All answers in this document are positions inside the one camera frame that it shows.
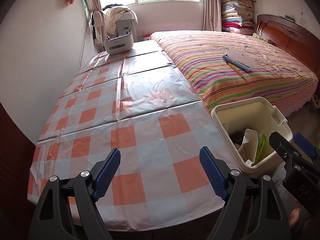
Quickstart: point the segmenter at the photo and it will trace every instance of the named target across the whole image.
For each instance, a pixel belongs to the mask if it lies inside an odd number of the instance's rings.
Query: checkered tablecloth
[[[197,93],[154,41],[115,58],[94,57],[61,95],[36,145],[28,199],[38,201],[50,176],[75,177],[118,148],[120,166],[97,202],[108,229],[163,228],[221,208],[199,150],[238,167]],[[74,198],[70,206],[80,223]]]

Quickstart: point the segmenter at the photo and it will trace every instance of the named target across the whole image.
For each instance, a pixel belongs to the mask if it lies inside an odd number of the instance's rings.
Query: white wall
[[[83,64],[86,28],[82,0],[16,0],[0,25],[0,102],[34,143]],[[82,62],[95,54],[90,35]]]
[[[137,32],[202,30],[204,3],[192,1],[152,2],[130,7],[138,17]]]
[[[320,25],[304,0],[256,0],[255,16],[272,14],[295,18],[296,23],[320,39]]]

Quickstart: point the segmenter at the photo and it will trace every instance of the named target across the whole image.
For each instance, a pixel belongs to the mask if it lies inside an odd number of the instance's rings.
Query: silver bolt
[[[240,175],[240,172],[238,170],[232,170],[231,171],[231,175],[233,176],[239,176]]]
[[[83,171],[83,172],[81,172],[81,177],[87,177],[87,176],[89,176],[89,174],[90,174],[90,172],[89,171]]]
[[[57,176],[53,175],[53,176],[50,177],[49,180],[50,180],[51,182],[54,182],[54,181],[57,180]]]
[[[271,177],[269,175],[264,175],[263,176],[263,179],[266,180],[266,181],[270,181],[271,180]]]

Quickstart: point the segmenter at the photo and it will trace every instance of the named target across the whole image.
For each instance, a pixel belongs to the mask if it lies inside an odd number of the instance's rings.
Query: blue gripper pad
[[[215,194],[226,201],[229,197],[226,180],[204,147],[200,149],[199,158]]]
[[[107,192],[107,189],[116,174],[116,171],[120,165],[121,155],[120,151],[116,150],[103,167],[102,171],[100,172],[99,176],[96,179],[95,184],[95,192],[93,192],[93,198],[98,201],[99,198],[104,197]]]
[[[293,141],[309,158],[316,157],[316,148],[301,133],[295,133]]]

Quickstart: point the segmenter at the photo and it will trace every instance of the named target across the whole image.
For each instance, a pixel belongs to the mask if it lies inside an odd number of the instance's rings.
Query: striped bedspread
[[[216,105],[261,96],[288,116],[309,101],[318,79],[281,49],[251,36],[210,31],[156,32],[158,42],[201,96],[209,110]],[[245,80],[222,60],[228,48],[255,58]]]

